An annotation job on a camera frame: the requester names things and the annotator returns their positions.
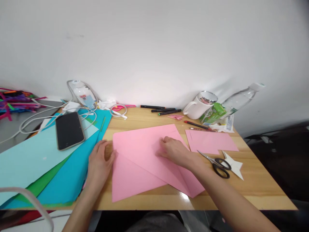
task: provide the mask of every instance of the black phone screen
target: black phone screen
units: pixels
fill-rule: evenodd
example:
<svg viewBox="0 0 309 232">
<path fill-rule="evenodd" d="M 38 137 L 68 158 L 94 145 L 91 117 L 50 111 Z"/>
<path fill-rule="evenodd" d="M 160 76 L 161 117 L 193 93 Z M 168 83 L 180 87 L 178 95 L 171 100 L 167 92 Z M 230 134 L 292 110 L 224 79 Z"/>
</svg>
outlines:
<svg viewBox="0 0 309 232">
<path fill-rule="evenodd" d="M 65 150 L 85 140 L 77 112 L 59 116 L 56 119 L 58 150 Z"/>
</svg>

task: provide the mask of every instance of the black marker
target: black marker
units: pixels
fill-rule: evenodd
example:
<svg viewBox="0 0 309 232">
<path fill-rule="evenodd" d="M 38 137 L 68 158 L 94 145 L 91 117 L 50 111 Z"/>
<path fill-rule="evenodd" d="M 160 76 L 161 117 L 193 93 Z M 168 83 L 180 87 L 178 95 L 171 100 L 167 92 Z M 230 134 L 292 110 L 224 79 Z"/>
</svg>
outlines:
<svg viewBox="0 0 309 232">
<path fill-rule="evenodd" d="M 141 105 L 141 108 L 149 108 L 149 109 L 165 109 L 165 107 L 162 107 L 162 106 L 143 106 L 143 105 Z"/>
<path fill-rule="evenodd" d="M 206 130 L 209 129 L 208 127 L 204 127 L 204 126 L 201 126 L 201 125 L 199 125 L 199 124 L 192 123 L 192 122 L 190 122 L 190 121 L 184 121 L 184 123 L 188 123 L 188 124 L 190 124 L 190 125 L 194 125 L 194 126 L 197 126 L 197 127 L 201 127 L 201 128 L 206 129 Z"/>
<path fill-rule="evenodd" d="M 171 113 L 177 113 L 177 112 L 181 112 L 181 109 L 179 110 L 173 110 L 173 111 L 166 111 L 166 112 L 161 112 L 161 113 L 158 113 L 158 115 L 165 115 L 165 114 L 171 114 Z"/>
<path fill-rule="evenodd" d="M 168 108 L 168 109 L 155 109 L 151 110 L 151 112 L 164 112 L 164 111 L 171 111 L 171 110 L 176 110 L 175 108 Z"/>
</svg>

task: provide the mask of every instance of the power adapter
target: power adapter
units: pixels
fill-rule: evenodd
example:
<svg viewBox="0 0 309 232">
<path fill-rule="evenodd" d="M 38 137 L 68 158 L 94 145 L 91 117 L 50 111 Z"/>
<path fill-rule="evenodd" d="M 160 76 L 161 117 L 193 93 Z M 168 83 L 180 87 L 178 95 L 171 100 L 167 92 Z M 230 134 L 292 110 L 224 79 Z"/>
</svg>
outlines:
<svg viewBox="0 0 309 232">
<path fill-rule="evenodd" d="M 73 102 L 73 101 L 70 101 L 64 108 L 63 108 L 63 111 L 66 111 L 65 114 L 67 112 L 77 112 L 79 109 L 77 107 L 81 107 L 79 103 L 76 103 L 76 102 Z"/>
</svg>

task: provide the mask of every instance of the hand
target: hand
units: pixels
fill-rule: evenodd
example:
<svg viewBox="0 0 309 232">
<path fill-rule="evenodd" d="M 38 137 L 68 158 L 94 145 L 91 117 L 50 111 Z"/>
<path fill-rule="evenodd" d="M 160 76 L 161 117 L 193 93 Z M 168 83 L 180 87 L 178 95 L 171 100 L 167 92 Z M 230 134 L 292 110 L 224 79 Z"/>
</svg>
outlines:
<svg viewBox="0 0 309 232">
<path fill-rule="evenodd" d="M 99 141 L 94 146 L 89 156 L 86 186 L 95 188 L 97 191 L 101 191 L 103 188 L 117 153 L 115 150 L 113 150 L 109 160 L 105 160 L 105 147 L 110 143 L 110 141 L 106 140 Z"/>
<path fill-rule="evenodd" d="M 179 140 L 165 136 L 164 139 L 160 139 L 160 145 L 164 151 L 157 152 L 157 156 L 168 158 L 186 169 L 190 169 L 191 165 L 200 161 L 200 157 L 190 152 Z"/>
</svg>

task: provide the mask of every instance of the green juice carton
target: green juice carton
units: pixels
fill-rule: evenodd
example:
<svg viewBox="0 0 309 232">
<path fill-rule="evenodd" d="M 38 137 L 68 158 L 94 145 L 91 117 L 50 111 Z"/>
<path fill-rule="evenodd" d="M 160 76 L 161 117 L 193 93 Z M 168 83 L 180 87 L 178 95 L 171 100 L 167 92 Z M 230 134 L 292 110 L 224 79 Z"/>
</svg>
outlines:
<svg viewBox="0 0 309 232">
<path fill-rule="evenodd" d="M 216 102 L 213 104 L 212 108 L 203 113 L 203 115 L 200 117 L 200 122 L 202 125 L 209 126 L 225 114 L 226 110 L 224 107 L 220 103 Z"/>
</svg>

